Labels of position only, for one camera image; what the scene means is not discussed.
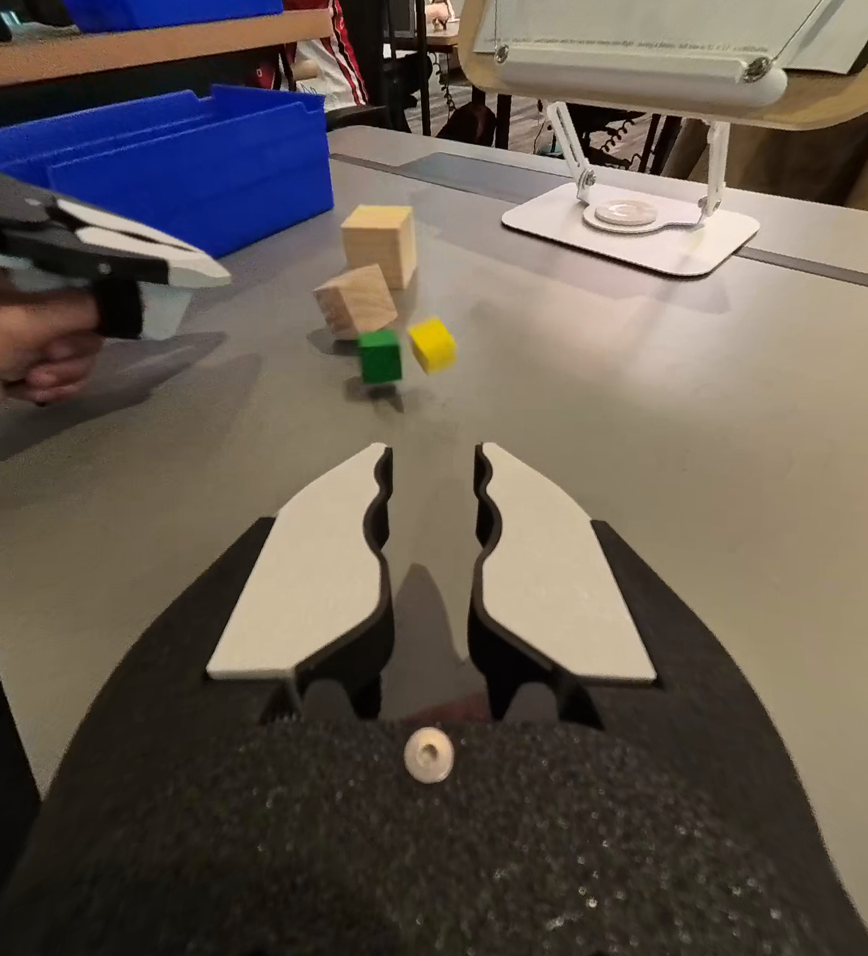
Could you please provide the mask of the wooden shelf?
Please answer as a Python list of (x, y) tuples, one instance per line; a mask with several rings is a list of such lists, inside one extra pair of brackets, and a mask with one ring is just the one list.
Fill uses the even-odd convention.
[(326, 7), (115, 33), (59, 32), (0, 44), (0, 89), (327, 37)]

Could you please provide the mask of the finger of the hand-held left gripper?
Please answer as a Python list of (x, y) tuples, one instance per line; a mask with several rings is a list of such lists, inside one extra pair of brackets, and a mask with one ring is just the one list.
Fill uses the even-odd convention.
[(231, 281), (210, 255), (156, 231), (84, 226), (75, 234), (96, 255), (93, 293), (108, 339), (169, 339), (197, 291)]
[(87, 245), (152, 257), (184, 257), (183, 242), (140, 222), (101, 209), (58, 199), (49, 207), (48, 213), (53, 221), (65, 226)]

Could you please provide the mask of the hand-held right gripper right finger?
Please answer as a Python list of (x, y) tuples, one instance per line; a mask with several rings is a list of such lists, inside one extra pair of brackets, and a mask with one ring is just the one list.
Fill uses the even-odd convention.
[(655, 664), (583, 508), (494, 442), (476, 446), (475, 496), (477, 622), (549, 672), (595, 685), (655, 684)]

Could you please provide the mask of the yellow wooden cube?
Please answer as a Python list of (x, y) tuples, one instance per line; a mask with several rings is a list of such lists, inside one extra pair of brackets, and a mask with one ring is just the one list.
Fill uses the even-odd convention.
[(407, 336), (412, 354), (425, 375), (438, 374), (456, 361), (456, 341), (439, 317), (411, 325)]

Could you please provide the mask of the white metal document stand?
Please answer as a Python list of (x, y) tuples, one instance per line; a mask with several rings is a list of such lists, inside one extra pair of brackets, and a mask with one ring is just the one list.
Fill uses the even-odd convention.
[[(658, 107), (676, 95), (707, 109), (770, 105), (786, 91), (786, 73), (767, 54), (606, 52), (577, 44), (497, 39), (503, 80), (549, 80), (570, 102), (585, 95), (611, 106)], [(560, 141), (573, 186), (562, 185), (510, 209), (502, 225), (522, 233), (673, 278), (719, 268), (759, 231), (744, 214), (721, 211), (726, 195), (728, 120), (705, 121), (705, 194), (687, 202), (610, 185), (582, 153), (565, 100), (547, 118)]]

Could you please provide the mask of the person's left hand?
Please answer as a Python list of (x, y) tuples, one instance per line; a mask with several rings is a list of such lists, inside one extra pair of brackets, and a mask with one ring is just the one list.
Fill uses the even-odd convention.
[(48, 404), (77, 394), (102, 349), (98, 321), (90, 291), (22, 292), (0, 269), (0, 402)]

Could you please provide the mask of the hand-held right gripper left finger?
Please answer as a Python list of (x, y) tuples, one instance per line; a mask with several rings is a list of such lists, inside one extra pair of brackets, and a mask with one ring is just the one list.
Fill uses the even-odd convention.
[(365, 522), (382, 502), (377, 469), (390, 451), (368, 445), (279, 509), (206, 665), (209, 678), (297, 679), (377, 609), (382, 564)]

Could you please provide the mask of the large plain wooden cube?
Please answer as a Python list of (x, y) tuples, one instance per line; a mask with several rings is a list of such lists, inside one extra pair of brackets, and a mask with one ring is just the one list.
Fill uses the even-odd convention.
[(341, 235), (350, 268), (378, 265), (392, 291), (408, 290), (417, 267), (413, 207), (359, 205), (342, 223)]

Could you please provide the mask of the blue bin on shelf board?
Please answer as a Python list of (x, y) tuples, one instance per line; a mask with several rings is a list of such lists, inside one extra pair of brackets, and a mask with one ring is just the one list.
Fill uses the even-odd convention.
[(279, 15), (282, 1), (64, 1), (82, 33), (153, 30)]

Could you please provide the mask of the large blue plastic bin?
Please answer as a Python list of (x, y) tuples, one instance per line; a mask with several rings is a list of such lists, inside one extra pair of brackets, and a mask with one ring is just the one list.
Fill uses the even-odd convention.
[(334, 206), (324, 97), (214, 85), (0, 127), (0, 172), (215, 258)]

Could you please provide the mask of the green wooden cube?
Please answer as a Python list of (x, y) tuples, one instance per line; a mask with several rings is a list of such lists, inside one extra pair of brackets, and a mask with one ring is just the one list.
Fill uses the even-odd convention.
[(368, 387), (390, 385), (403, 378), (401, 345), (390, 328), (358, 335), (357, 355), (360, 377)]

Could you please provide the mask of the instruction sheet in clear holder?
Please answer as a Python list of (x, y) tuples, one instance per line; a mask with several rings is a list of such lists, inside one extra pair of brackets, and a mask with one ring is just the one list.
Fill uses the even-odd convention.
[(846, 75), (867, 45), (868, 1), (499, 1), (488, 2), (473, 50), (763, 57)]

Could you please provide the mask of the medium plain wooden cube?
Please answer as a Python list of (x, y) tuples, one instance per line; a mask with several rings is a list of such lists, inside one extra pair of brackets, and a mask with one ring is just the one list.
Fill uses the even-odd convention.
[(379, 264), (349, 269), (314, 289), (313, 296), (336, 341), (356, 341), (398, 318)]

